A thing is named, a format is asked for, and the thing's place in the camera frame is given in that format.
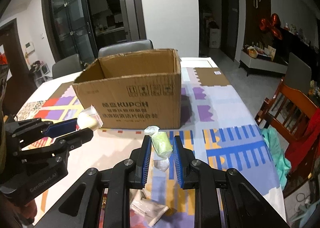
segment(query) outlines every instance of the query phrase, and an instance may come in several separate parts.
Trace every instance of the gray chair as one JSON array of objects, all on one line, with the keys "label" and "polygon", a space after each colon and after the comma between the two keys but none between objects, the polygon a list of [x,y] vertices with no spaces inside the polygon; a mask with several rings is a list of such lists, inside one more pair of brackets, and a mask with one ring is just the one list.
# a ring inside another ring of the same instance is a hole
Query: gray chair
[{"label": "gray chair", "polygon": [[150,40],[128,41],[119,44],[113,44],[103,47],[99,50],[98,57],[104,57],[113,54],[127,53],[134,51],[153,50],[153,44]]},{"label": "gray chair", "polygon": [[82,64],[79,54],[73,54],[66,57],[52,66],[52,78],[58,78],[65,75],[82,71]]},{"label": "gray chair", "polygon": [[[284,84],[290,88],[300,90],[305,95],[308,95],[310,81],[311,68],[296,55],[290,52],[288,68],[284,76]],[[281,94],[271,110],[275,109],[282,98],[283,95]]]}]

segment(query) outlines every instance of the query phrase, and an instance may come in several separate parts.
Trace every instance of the glass door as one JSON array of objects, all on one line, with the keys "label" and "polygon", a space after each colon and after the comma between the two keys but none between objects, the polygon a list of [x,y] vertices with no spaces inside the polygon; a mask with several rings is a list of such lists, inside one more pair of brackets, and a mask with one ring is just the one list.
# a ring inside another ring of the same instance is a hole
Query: glass door
[{"label": "glass door", "polygon": [[78,53],[83,63],[91,63],[97,48],[83,4],[82,0],[51,0],[52,17],[63,57]]}]

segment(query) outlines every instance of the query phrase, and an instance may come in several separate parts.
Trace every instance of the wrapped snack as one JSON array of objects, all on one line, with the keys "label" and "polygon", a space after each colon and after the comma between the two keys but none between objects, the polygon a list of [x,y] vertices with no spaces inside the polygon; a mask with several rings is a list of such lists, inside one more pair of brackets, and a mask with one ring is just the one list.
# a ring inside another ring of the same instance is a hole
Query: wrapped snack
[{"label": "wrapped snack", "polygon": [[102,120],[96,109],[91,105],[87,109],[82,110],[78,115],[77,130],[90,128],[95,131],[102,127]]},{"label": "wrapped snack", "polygon": [[167,206],[160,205],[147,199],[142,190],[130,191],[130,194],[135,194],[130,203],[130,208],[144,217],[150,227],[154,226],[161,216],[169,209]]},{"label": "wrapped snack", "polygon": [[164,160],[155,159],[153,161],[154,166],[165,172],[169,167],[169,157],[172,153],[172,146],[168,135],[164,131],[159,131],[158,126],[149,126],[144,130],[145,135],[151,136],[153,148],[157,155]]}]

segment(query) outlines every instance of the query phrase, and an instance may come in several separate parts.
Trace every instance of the dining table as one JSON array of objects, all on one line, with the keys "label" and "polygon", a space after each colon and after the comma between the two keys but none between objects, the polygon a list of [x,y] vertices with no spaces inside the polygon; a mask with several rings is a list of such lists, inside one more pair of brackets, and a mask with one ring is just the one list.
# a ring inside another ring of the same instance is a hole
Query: dining table
[{"label": "dining table", "polygon": [[[275,164],[260,129],[233,86],[211,58],[181,58],[181,127],[166,131],[170,142],[179,135],[183,146],[196,159],[212,168],[236,168],[286,220],[284,199]],[[41,117],[54,123],[76,118],[83,110],[72,88],[81,72],[43,83],[17,114],[18,120]],[[143,130],[98,129],[91,141],[70,152],[68,175],[35,201],[35,223],[54,205],[87,169],[112,168],[141,147]],[[28,149],[48,146],[51,138],[31,144]],[[159,159],[152,149],[145,191],[148,199],[166,205],[165,213],[154,227],[194,227],[194,190],[182,190],[177,182],[173,155],[169,168],[154,167]],[[221,221],[223,207],[220,205]],[[149,227],[142,216],[132,214],[131,227]]]}]

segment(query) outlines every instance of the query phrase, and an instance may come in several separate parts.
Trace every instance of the brown wooden door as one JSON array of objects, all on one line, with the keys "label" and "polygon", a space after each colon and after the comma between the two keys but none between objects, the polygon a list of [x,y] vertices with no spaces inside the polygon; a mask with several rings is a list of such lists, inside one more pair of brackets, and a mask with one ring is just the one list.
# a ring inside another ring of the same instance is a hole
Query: brown wooden door
[{"label": "brown wooden door", "polygon": [[255,2],[254,7],[253,0],[245,0],[246,12],[245,12],[245,31],[244,31],[244,45],[254,45],[262,39],[262,32],[259,29],[259,22],[262,18],[270,20],[271,18],[271,0],[258,0],[258,4]]},{"label": "brown wooden door", "polygon": [[235,60],[239,25],[239,0],[221,0],[220,49]]},{"label": "brown wooden door", "polygon": [[4,114],[15,115],[36,90],[21,50],[15,20],[1,27],[1,45],[4,45],[4,52],[12,73],[12,77],[7,81],[3,111]]}]

